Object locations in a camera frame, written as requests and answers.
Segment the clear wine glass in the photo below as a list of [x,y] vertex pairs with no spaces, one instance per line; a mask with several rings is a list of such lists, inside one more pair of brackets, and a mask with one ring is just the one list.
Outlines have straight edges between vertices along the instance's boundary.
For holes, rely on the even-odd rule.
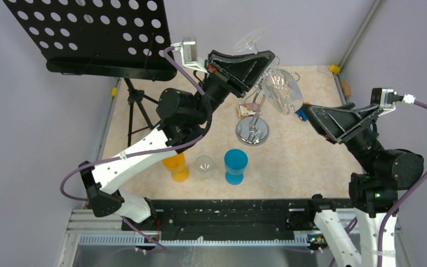
[[[241,38],[234,46],[236,52],[251,50],[258,54],[256,43],[261,38],[262,29],[255,29]],[[299,77],[295,72],[286,71],[279,67],[280,59],[275,56],[262,74],[262,91],[266,99],[281,114],[288,115],[298,112],[304,104],[302,93],[297,84]]]
[[196,159],[195,169],[200,179],[208,180],[214,175],[215,163],[209,156],[202,155]]

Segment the blue wine glass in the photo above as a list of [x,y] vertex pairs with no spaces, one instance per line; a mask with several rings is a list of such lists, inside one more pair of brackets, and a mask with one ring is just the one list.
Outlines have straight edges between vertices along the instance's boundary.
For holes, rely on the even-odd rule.
[[239,185],[243,182],[248,162],[247,154],[240,149],[230,149],[225,153],[225,179],[230,185]]

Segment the clear wine glass front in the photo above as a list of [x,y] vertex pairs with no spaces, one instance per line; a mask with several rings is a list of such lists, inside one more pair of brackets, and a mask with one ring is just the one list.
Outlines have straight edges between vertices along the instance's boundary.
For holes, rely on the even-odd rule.
[[215,163],[209,156],[202,155],[196,159],[195,169],[200,179],[208,180],[214,175]]

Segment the orange wine glass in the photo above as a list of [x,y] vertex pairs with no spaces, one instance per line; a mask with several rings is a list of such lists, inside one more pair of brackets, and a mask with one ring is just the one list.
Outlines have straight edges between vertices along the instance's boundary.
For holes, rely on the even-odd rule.
[[162,164],[170,172],[173,181],[184,182],[188,179],[190,172],[183,153],[162,160]]

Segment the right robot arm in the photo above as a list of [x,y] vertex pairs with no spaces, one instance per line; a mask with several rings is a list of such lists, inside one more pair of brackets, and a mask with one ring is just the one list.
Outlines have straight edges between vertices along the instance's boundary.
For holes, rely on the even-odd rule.
[[341,226],[334,203],[321,196],[309,200],[305,225],[322,232],[338,266],[376,266],[378,258],[394,265],[394,229],[385,226],[384,217],[389,214],[390,223],[396,223],[393,206],[398,192],[410,189],[422,176],[423,157],[382,147],[375,124],[383,108],[377,104],[357,109],[353,103],[340,107],[306,103],[302,110],[319,135],[331,144],[345,145],[363,169],[362,174],[351,174],[348,185],[361,247],[355,247]]

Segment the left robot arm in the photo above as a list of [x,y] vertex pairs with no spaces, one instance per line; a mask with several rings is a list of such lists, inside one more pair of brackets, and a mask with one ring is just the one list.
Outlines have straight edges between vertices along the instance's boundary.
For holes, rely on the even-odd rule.
[[212,115],[224,100],[229,95],[244,97],[274,59],[271,51],[236,56],[212,51],[205,62],[207,75],[196,84],[196,93],[165,89],[156,108],[157,127],[112,158],[81,165],[94,216],[116,214],[143,230],[153,228],[156,210],[150,200],[123,192],[121,186],[155,163],[193,147],[208,133]]

